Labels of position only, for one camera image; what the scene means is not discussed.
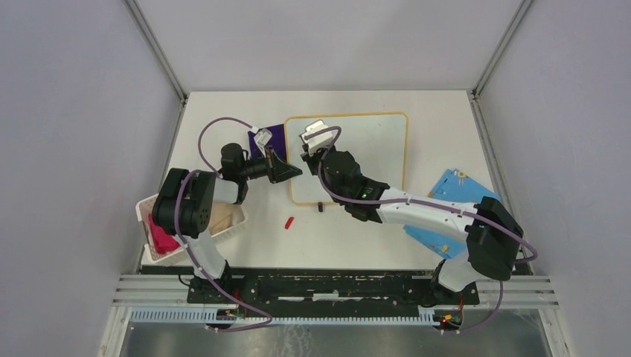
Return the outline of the red marker cap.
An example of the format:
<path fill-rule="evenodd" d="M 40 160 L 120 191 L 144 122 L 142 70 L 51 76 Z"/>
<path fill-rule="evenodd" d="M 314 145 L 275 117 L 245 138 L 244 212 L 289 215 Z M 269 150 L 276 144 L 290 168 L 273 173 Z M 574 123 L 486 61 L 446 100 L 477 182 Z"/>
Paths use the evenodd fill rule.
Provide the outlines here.
<path fill-rule="evenodd" d="M 291 216 L 291 217 L 289 217 L 289 218 L 288 218 L 288 220 L 286 221 L 286 223 L 285 223 L 285 225 L 284 225 L 284 228 L 285 228 L 286 230 L 289 230 L 289 228 L 291 227 L 291 225 L 292 225 L 292 223 L 293 223 L 294 219 L 295 219 L 295 218 L 294 218 L 293 216 Z"/>

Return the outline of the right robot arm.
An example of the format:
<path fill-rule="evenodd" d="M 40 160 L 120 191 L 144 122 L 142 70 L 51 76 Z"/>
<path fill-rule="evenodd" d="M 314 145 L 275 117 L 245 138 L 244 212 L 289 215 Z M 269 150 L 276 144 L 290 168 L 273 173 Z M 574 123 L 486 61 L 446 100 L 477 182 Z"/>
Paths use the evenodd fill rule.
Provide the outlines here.
<path fill-rule="evenodd" d="M 348 151 L 319 149 L 301 154 L 301 159 L 353 218 L 422 228 L 465 244 L 463 252 L 435 269 L 429 291 L 438 303 L 451 302 L 474 281 L 511 278 L 523 230 L 498 199 L 448 202 L 409 195 L 364 176 Z"/>

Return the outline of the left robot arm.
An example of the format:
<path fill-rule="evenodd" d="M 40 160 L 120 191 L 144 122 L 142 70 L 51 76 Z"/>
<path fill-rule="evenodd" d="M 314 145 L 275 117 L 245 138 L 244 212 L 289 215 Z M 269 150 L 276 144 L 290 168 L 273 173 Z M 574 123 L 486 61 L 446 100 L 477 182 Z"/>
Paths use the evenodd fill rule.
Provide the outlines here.
<path fill-rule="evenodd" d="M 194 274 L 207 280 L 207 296 L 216 303 L 225 303 L 234 293 L 230 266 L 214 239 L 202 237 L 211 224 L 213 204 L 241 205 L 253 179 L 267 178 L 277 184 L 302 173 L 302 169 L 281 159 L 271 146 L 263 148 L 262 157 L 247 158 L 239 144 L 226 144 L 221 149 L 218 173 L 170 169 L 151 216 L 156 226 L 180 242 L 193 263 Z"/>

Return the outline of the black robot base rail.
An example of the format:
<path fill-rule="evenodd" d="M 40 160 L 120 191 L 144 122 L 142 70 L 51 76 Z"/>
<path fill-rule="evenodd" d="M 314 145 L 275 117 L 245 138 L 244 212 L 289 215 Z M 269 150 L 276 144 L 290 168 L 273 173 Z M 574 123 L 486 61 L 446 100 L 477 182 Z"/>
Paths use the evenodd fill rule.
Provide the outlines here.
<path fill-rule="evenodd" d="M 416 317 L 420 308 L 474 306 L 474 283 L 462 292 L 438 285 L 431 271 L 231 268 L 220 281 L 235 298 L 273 318 Z"/>

